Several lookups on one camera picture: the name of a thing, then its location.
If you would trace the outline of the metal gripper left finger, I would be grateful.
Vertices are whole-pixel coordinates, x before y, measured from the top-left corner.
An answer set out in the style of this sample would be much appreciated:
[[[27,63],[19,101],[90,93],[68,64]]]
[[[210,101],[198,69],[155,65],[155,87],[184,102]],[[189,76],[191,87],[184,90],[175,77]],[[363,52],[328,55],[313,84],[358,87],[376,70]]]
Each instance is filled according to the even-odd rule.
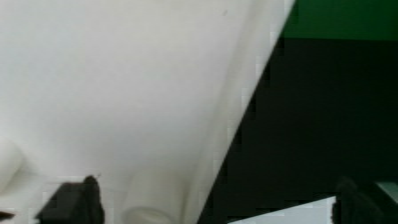
[[[67,182],[36,215],[40,224],[106,224],[106,209],[98,180]]]

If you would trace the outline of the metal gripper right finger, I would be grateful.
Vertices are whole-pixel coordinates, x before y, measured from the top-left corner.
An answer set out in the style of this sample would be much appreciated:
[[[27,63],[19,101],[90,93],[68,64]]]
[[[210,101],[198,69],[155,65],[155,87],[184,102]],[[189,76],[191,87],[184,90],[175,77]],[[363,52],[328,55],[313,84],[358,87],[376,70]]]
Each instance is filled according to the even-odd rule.
[[[397,181],[340,179],[331,220],[333,224],[398,224]]]

